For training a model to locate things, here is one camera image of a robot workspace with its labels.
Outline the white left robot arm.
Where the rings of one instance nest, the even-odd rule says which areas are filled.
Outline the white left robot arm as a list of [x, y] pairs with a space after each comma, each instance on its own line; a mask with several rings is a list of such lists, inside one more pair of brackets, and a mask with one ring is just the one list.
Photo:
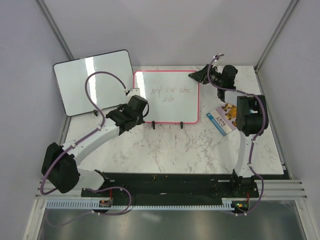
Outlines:
[[102, 116], [101, 123], [80, 138], [62, 145], [52, 143], [47, 147], [41, 173], [42, 195], [45, 182], [49, 181], [55, 191], [65, 194], [76, 186], [90, 189], [99, 197], [106, 196], [110, 185], [100, 172], [78, 170], [79, 164], [93, 151], [107, 141], [129, 132], [144, 123], [195, 124], [199, 120], [199, 81], [192, 78], [195, 70], [156, 70], [157, 75], [171, 75], [171, 78], [155, 77], [149, 80], [150, 70], [139, 70], [133, 75], [134, 88], [124, 89], [128, 102], [104, 114], [85, 94], [95, 110]]

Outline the pink framed whiteboard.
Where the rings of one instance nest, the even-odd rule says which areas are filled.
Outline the pink framed whiteboard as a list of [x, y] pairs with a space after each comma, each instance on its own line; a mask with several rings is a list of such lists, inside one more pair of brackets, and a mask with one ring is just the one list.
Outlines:
[[200, 85], [189, 77], [195, 70], [138, 70], [133, 86], [149, 104], [144, 121], [195, 124], [199, 120]]

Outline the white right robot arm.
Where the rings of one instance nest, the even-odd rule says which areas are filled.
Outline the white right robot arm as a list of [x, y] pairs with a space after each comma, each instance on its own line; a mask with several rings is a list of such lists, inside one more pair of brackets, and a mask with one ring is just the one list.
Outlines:
[[238, 70], [232, 65], [224, 66], [221, 73], [209, 65], [206, 77], [217, 88], [217, 96], [222, 102], [236, 106], [235, 122], [240, 133], [240, 147], [229, 191], [233, 196], [240, 197], [247, 188], [254, 187], [254, 176], [258, 176], [253, 168], [257, 138], [268, 127], [269, 120], [265, 96], [236, 89], [237, 73]]

